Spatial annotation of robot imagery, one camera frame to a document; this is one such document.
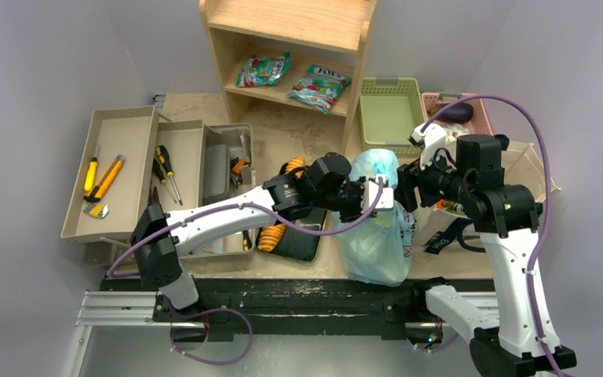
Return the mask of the light blue plastic grocery bag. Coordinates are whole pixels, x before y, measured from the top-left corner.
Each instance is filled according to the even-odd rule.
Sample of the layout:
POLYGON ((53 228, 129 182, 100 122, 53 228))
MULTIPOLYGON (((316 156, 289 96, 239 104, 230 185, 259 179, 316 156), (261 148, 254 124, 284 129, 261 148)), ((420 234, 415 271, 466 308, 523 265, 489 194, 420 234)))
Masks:
MULTIPOLYGON (((388 186, 398 185, 396 154, 376 148, 361 152, 352 162, 349 178, 386 176, 388 186)), ((338 253, 348 278, 368 284, 397 287, 411 270, 412 237, 416 233, 413 214, 393 202, 392 210, 378 211, 357 227, 339 233, 338 253)))

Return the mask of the white garlic bulb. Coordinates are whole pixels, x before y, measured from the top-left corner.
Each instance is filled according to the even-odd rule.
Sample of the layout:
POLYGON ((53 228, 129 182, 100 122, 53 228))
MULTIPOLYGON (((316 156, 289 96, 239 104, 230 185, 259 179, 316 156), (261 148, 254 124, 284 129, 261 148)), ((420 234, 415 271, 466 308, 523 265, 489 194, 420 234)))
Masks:
POLYGON ((469 128, 458 123, 447 124, 442 126, 442 128, 445 130, 449 141, 455 141, 460 136, 472 134, 469 128))

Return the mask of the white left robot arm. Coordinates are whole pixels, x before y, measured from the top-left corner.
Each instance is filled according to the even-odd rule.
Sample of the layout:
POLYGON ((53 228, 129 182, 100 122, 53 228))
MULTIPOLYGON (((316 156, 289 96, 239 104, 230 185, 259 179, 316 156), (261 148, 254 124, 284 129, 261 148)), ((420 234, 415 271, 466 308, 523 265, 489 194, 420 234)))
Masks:
POLYGON ((184 321, 200 316, 203 300, 196 281, 181 266, 181 257, 243 230, 286 225, 320 208, 338 212, 355 227, 373 211, 372 196, 383 178, 350 178, 350 162, 329 152, 311 165, 286 163, 280 174, 230 199, 204 207, 165 212, 150 206, 131 237, 141 283, 161 292, 184 321))

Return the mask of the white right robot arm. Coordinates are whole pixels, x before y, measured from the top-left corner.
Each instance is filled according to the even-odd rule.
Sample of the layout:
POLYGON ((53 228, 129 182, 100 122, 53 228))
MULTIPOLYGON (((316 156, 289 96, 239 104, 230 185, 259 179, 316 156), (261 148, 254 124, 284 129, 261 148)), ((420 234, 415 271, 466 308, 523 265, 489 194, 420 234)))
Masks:
POLYGON ((482 376, 561 373, 577 365, 574 350, 561 344, 546 308, 533 254, 540 241, 535 200, 523 185, 508 185, 501 143, 491 135, 459 137, 455 153, 446 138, 412 134, 419 159, 398 168, 395 197, 407 210, 441 200, 461 205, 489 258, 499 314, 490 317, 463 298, 445 279, 421 282, 409 299, 411 313, 432 315, 468 342, 482 376))

